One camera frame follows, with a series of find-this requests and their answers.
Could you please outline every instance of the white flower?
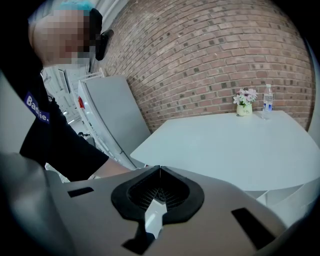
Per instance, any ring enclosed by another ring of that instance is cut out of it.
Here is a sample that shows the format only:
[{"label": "white flower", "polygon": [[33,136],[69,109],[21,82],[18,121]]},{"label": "white flower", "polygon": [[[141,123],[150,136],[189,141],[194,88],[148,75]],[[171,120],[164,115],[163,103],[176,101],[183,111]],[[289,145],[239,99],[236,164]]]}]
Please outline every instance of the white flower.
[{"label": "white flower", "polygon": [[234,99],[233,103],[237,103],[237,105],[239,105],[240,104],[240,97],[241,96],[239,94],[237,96],[233,97],[233,99]]}]

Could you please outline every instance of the white table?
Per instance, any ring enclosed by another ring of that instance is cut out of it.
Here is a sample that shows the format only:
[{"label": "white table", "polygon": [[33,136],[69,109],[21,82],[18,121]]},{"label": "white table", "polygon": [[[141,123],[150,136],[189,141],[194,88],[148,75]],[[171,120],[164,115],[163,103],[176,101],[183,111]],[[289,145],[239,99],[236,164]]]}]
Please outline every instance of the white table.
[{"label": "white table", "polygon": [[283,111],[203,115],[166,121],[131,157],[184,169],[244,191],[291,188],[320,177],[320,149]]}]

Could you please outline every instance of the flower pot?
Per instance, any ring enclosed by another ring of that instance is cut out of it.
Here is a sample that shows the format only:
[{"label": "flower pot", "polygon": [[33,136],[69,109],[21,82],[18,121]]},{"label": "flower pot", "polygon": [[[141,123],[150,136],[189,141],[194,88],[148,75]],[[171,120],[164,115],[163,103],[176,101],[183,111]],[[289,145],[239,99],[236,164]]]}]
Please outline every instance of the flower pot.
[{"label": "flower pot", "polygon": [[236,113],[239,116],[249,116],[252,114],[252,104],[250,105],[237,105]]}]

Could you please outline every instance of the white refrigerator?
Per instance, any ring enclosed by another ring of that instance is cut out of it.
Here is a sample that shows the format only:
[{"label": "white refrigerator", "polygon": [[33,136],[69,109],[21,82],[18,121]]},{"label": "white refrigerator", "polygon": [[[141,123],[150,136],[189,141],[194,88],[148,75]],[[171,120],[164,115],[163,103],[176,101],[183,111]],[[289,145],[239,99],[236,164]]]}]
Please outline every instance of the white refrigerator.
[{"label": "white refrigerator", "polygon": [[131,170],[144,167],[130,154],[151,133],[126,78],[116,75],[79,81],[78,96],[98,145],[102,145],[105,153]]}]

